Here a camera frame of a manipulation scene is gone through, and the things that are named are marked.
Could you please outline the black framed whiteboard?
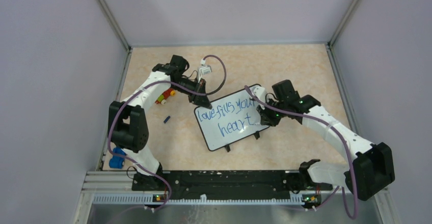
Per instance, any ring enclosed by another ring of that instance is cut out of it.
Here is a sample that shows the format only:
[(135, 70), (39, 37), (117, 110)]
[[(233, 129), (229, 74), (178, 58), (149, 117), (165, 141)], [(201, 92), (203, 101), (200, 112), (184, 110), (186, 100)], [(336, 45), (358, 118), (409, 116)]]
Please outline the black framed whiteboard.
[(212, 109), (196, 107), (194, 115), (209, 151), (228, 147), (251, 135), (259, 138), (259, 132), (268, 126), (260, 123), (259, 104), (250, 99), (246, 90), (238, 90), (211, 102)]

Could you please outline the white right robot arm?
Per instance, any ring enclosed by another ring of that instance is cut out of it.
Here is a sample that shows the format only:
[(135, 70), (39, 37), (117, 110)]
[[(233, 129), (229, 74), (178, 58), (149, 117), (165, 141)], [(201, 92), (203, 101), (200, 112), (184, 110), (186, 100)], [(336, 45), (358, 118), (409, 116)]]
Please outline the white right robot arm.
[(249, 90), (258, 103), (260, 124), (277, 126), (282, 118), (296, 120), (315, 131), (345, 160), (344, 163), (326, 163), (313, 159), (301, 164), (299, 184), (313, 189), (318, 183), (343, 187), (366, 201), (395, 181), (391, 148), (381, 142), (375, 144), (359, 136), (335, 119), (313, 96), (300, 96), (290, 80), (272, 86), (273, 98), (262, 86)]

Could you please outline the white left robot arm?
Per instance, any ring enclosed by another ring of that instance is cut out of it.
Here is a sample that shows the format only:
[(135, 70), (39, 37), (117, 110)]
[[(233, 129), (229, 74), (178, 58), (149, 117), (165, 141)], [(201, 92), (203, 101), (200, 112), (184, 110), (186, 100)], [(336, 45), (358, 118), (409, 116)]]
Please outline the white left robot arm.
[(151, 190), (161, 188), (164, 180), (162, 174), (157, 172), (160, 162), (147, 145), (149, 109), (168, 89), (186, 94), (194, 105), (212, 108), (203, 79), (203, 75), (210, 74), (212, 68), (202, 59), (195, 79), (184, 75), (188, 68), (186, 59), (173, 55), (169, 63), (153, 67), (149, 77), (132, 95), (121, 102), (113, 101), (109, 106), (108, 141), (126, 153), (124, 159), (131, 161), (138, 172), (145, 175), (144, 184)]

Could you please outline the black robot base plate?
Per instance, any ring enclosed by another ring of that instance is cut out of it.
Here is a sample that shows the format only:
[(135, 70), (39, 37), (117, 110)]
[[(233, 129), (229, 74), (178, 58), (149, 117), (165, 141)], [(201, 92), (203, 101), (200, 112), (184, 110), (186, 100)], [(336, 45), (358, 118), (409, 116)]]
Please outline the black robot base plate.
[(313, 183), (299, 171), (291, 170), (236, 170), (236, 171), (159, 171), (146, 176), (133, 176), (132, 190), (169, 190), (177, 192), (205, 192), (228, 189), (253, 189), (255, 191), (301, 191), (332, 190), (333, 185)]

